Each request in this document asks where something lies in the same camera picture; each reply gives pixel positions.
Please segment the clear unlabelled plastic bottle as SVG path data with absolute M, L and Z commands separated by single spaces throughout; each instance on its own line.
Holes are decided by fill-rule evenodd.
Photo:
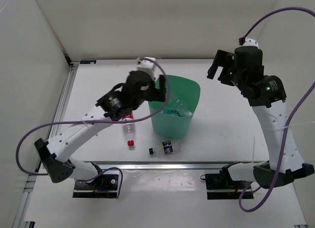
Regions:
M 174 91 L 170 93 L 169 101 L 163 110 L 165 109 L 174 109 L 180 113 L 181 117 L 189 117 L 192 115 L 188 105 Z

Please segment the blue label water bottle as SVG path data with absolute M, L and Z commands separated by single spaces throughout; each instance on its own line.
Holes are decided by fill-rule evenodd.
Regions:
M 181 117 L 180 113 L 174 109 L 165 109 L 162 110 L 163 114 L 171 115 L 171 116 L 178 116 Z

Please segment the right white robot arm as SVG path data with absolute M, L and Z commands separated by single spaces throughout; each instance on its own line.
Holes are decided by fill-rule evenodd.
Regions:
M 291 130 L 285 127 L 286 93 L 279 77 L 264 74 L 263 52 L 256 46 L 241 46 L 234 53 L 218 50 L 207 77 L 213 79 L 222 67 L 218 80 L 235 86 L 246 98 L 260 123 L 268 149 L 265 163 L 231 163 L 222 168 L 221 183 L 233 188 L 239 181 L 257 182 L 268 189 L 272 184 L 278 160 L 282 159 L 275 187 L 314 174 L 314 166 L 300 156 Z

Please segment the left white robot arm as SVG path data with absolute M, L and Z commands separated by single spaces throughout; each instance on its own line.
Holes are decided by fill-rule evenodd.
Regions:
M 91 110 L 77 123 L 72 123 L 64 132 L 48 140 L 38 139 L 34 145 L 41 162 L 53 183 L 67 178 L 86 181 L 93 189 L 101 187 L 101 169 L 72 157 L 72 154 L 100 131 L 121 122 L 144 101 L 165 101 L 165 76 L 159 77 L 159 88 L 144 71 L 131 71 L 126 82 L 114 86 L 97 100 Z

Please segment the green plastic bin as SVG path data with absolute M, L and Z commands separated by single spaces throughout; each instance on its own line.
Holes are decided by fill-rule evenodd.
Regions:
M 169 75 L 170 99 L 165 107 L 151 118 L 153 131 L 169 138 L 184 137 L 190 126 L 200 99 L 197 82 L 175 75 Z

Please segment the red label water bottle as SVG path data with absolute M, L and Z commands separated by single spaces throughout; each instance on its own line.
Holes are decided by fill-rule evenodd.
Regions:
M 123 134 L 126 139 L 127 145 L 129 148 L 133 148 L 135 146 L 135 124 L 130 122 L 134 120 L 133 114 L 130 113 L 127 116 L 122 118 L 123 124 Z

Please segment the pepsi label clear bottle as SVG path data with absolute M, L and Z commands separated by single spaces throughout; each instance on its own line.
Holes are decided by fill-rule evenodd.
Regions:
M 171 139 L 161 142 L 154 147 L 148 149 L 150 157 L 162 157 L 179 153 L 181 144 L 179 140 Z

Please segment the left blue corner label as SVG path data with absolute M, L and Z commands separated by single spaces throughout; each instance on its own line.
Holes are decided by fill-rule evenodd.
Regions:
M 96 60 L 81 60 L 80 64 L 81 65 L 94 65 L 96 64 Z

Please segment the aluminium table edge rail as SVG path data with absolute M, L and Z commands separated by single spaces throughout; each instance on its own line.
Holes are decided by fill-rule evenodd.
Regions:
M 221 169 L 232 162 L 94 162 L 102 169 L 117 167 L 122 170 L 175 170 L 175 169 Z

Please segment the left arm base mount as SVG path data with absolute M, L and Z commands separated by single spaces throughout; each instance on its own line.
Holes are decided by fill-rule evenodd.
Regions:
M 119 190 L 119 172 L 105 172 L 94 182 L 75 181 L 73 198 L 117 198 Z

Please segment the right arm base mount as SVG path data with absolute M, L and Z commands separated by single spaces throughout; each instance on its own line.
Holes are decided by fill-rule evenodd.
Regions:
M 244 181 L 226 181 L 220 173 L 202 174 L 208 200 L 238 200 L 247 185 Z

